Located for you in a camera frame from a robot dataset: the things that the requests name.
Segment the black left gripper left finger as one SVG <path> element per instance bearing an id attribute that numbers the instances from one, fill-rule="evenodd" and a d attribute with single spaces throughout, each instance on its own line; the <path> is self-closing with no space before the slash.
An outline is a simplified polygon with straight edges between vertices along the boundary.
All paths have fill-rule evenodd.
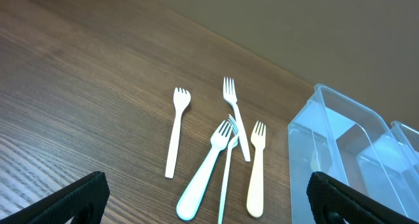
<path id="1" fill-rule="evenodd" d="M 99 224 L 110 196 L 104 172 L 95 171 L 1 220 L 2 224 Z"/>

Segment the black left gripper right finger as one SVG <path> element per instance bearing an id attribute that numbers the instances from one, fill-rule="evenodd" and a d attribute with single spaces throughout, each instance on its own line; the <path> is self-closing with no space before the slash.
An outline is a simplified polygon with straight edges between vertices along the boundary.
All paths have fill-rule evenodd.
<path id="1" fill-rule="evenodd" d="M 418 224 L 323 172 L 312 173 L 306 194 L 317 224 Z"/>

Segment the yellow thick-handled fork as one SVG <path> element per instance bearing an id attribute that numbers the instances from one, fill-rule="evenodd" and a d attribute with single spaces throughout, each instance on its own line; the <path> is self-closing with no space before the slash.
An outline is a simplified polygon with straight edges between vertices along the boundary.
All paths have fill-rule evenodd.
<path id="1" fill-rule="evenodd" d="M 252 217 L 261 217 L 264 210 L 264 176 L 263 151 L 266 145 L 266 125 L 257 121 L 251 134 L 251 142 L 255 147 L 255 156 L 249 189 L 247 193 L 246 208 Z"/>

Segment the teal thick-handled fork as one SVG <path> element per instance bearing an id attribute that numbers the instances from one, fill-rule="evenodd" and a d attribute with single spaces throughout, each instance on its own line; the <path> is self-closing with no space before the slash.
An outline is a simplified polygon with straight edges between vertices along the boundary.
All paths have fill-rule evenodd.
<path id="1" fill-rule="evenodd" d="M 209 153 L 177 203 L 176 212 L 180 219 L 190 221 L 195 217 L 206 187 L 208 186 L 217 157 L 227 147 L 231 133 L 232 126 L 228 121 L 223 121 L 213 133 L 210 139 L 211 149 Z"/>

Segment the thin translucent white fork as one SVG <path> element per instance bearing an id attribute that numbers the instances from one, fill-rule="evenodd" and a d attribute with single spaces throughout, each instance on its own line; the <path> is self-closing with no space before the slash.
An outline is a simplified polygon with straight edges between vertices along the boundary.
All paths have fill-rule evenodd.
<path id="1" fill-rule="evenodd" d="M 232 125 L 232 131 L 234 133 L 233 138 L 229 141 L 227 145 L 227 157 L 226 157 L 226 163 L 225 163 L 225 170 L 223 174 L 223 182 L 221 187 L 221 197 L 220 197 L 220 204 L 219 204 L 219 213 L 218 213 L 218 224 L 222 224 L 223 221 L 223 214 L 225 209 L 225 201 L 227 196 L 227 187 L 228 187 L 228 177 L 230 172 L 230 163 L 231 163 L 231 157 L 232 157 L 232 150 L 237 146 L 238 144 L 238 127 L 236 124 L 236 121 L 232 115 L 228 116 L 228 121 Z"/>

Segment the cream fork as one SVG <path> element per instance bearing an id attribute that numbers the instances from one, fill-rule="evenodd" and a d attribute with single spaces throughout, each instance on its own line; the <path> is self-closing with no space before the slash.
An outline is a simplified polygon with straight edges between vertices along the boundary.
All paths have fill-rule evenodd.
<path id="1" fill-rule="evenodd" d="M 173 122 L 168 157 L 166 161 L 165 177 L 173 178 L 179 149 L 179 137 L 181 131 L 181 117 L 184 110 L 191 102 L 191 94 L 184 88 L 175 88 L 173 93 L 173 103 L 175 107 L 175 119 Z"/>

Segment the white long plastic fork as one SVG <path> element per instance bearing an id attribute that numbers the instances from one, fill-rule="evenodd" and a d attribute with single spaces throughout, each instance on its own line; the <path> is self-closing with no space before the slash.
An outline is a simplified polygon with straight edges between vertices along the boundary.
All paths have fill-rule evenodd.
<path id="1" fill-rule="evenodd" d="M 238 99 L 236 96 L 234 79 L 230 77 L 224 77 L 223 79 L 223 98 L 233 109 L 236 125 L 238 127 L 238 137 L 240 140 L 240 147 L 246 162 L 251 161 L 251 155 L 249 152 L 249 144 L 246 136 L 246 131 L 238 107 Z"/>

